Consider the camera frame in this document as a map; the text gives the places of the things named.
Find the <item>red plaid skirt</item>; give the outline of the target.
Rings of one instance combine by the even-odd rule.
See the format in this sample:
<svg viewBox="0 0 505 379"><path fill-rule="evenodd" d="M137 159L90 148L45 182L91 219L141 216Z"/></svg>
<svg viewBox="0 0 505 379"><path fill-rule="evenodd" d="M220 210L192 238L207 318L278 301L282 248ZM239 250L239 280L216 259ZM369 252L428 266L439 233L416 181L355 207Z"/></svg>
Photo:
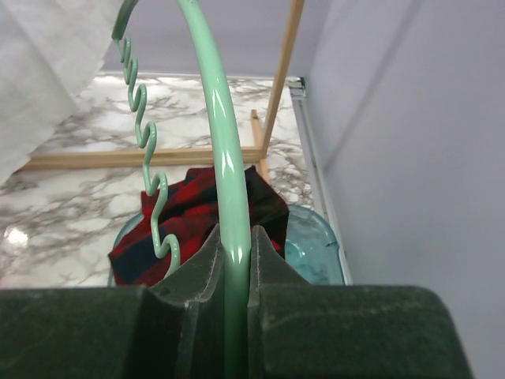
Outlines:
<svg viewBox="0 0 505 379"><path fill-rule="evenodd" d="M252 226L267 232L275 251L285 256L284 246L290 211L287 203L256 172L245 170L249 217ZM151 215L158 195L140 193L143 219L109 253L115 283L152 286L170 266L170 257L158 259L151 236ZM161 238L173 234L178 239L181 262L186 262L204 244L219 221L215 170L190 168L184 180L168 186L168 198L159 216Z"/></svg>

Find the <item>white skirt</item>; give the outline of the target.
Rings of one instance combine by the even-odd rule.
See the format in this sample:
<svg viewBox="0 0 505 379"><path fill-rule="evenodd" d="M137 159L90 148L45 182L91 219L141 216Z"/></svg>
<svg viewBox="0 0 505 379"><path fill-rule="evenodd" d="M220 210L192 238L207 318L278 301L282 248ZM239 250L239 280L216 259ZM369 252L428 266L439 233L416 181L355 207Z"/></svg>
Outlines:
<svg viewBox="0 0 505 379"><path fill-rule="evenodd" d="M120 1L1 3L1 180L22 168L103 65Z"/></svg>

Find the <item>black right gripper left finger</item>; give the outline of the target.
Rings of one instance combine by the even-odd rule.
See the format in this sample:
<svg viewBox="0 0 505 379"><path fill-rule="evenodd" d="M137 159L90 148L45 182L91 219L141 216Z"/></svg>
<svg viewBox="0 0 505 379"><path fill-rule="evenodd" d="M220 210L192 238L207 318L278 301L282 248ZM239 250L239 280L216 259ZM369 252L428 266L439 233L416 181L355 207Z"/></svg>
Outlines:
<svg viewBox="0 0 505 379"><path fill-rule="evenodd" d="M4 378L222 378L218 230L153 287L1 293Z"/></svg>

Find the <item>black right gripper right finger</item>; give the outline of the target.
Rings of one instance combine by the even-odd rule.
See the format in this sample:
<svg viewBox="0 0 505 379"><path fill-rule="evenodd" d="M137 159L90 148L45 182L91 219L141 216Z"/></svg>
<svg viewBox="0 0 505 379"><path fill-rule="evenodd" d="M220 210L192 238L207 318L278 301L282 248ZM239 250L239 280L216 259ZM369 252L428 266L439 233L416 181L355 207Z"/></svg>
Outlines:
<svg viewBox="0 0 505 379"><path fill-rule="evenodd" d="M440 297L413 286L323 286L252 230L251 378L470 378Z"/></svg>

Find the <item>mint green hanger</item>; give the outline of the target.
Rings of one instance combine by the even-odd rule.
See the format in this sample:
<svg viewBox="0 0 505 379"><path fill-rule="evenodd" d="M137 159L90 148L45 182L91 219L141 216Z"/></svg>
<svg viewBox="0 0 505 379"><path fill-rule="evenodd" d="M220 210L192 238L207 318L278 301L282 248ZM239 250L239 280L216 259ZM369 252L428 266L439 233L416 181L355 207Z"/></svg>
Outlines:
<svg viewBox="0 0 505 379"><path fill-rule="evenodd" d="M157 127L144 122L147 89L137 84L138 59L132 54L131 40L125 30L136 5L124 1L118 12L111 38L118 48L125 83L128 86L130 110L136 115L137 143L145 150L142 163L144 186L148 194L158 198L151 216L152 240L157 257L171 253L168 272L180 265L180 249L174 235L159 236L158 218L168 197L166 175L149 174L149 165L157 143ZM219 204L220 241L224 248L224 376L239 378L248 371L247 301L249 300L249 270L251 229L238 128L230 97L226 74L206 18L196 1L179 3L193 39L208 111L212 155Z"/></svg>

